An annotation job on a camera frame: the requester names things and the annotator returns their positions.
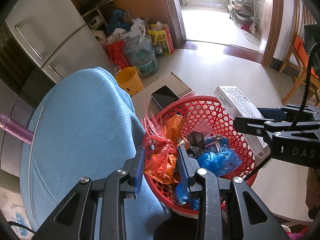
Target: wooden cabinet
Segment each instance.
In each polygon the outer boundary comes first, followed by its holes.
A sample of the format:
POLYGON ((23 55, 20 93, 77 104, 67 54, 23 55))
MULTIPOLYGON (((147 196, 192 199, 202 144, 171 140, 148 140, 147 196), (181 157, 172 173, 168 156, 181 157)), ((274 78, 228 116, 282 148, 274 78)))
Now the wooden cabinet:
POLYGON ((162 0, 114 0, 104 5, 100 11, 108 21, 115 8, 124 11, 123 20, 126 22, 132 23, 131 20, 136 18, 149 18, 149 24, 156 24, 157 21, 169 23, 162 0))

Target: refrigerator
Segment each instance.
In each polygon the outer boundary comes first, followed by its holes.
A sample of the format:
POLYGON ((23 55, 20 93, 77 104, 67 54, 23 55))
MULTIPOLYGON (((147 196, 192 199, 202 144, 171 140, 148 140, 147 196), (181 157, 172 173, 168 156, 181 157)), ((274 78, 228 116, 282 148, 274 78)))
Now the refrigerator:
POLYGON ((13 36, 55 83, 85 68, 114 73, 71 0, 19 0, 6 19, 13 36))

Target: pink tube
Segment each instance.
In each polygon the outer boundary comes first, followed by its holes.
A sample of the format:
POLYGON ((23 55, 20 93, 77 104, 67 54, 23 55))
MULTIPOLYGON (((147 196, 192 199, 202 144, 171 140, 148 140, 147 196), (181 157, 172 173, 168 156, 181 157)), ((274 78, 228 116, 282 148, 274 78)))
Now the pink tube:
POLYGON ((32 143, 33 132, 12 120, 6 114, 0 115, 0 128, 28 144, 32 143))

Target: red plastic string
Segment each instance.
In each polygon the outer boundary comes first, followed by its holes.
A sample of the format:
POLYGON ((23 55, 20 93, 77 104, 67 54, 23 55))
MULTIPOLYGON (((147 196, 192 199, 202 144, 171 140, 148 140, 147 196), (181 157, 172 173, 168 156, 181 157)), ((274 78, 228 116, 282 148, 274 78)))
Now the red plastic string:
POLYGON ((145 169, 150 170, 152 174, 158 174, 159 177, 165 179, 169 154, 176 155, 177 146, 172 140, 166 137, 152 113, 151 119, 146 113, 141 123, 146 130, 147 141, 155 141, 147 144, 149 146, 154 145, 152 153, 156 155, 149 160, 146 159, 145 169))

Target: doorway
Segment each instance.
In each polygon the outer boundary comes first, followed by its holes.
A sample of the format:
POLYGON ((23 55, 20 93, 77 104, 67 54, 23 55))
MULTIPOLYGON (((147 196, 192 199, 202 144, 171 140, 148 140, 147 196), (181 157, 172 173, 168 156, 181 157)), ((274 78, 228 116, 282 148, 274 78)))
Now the doorway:
POLYGON ((259 51, 265 0, 179 0, 185 38, 259 51))

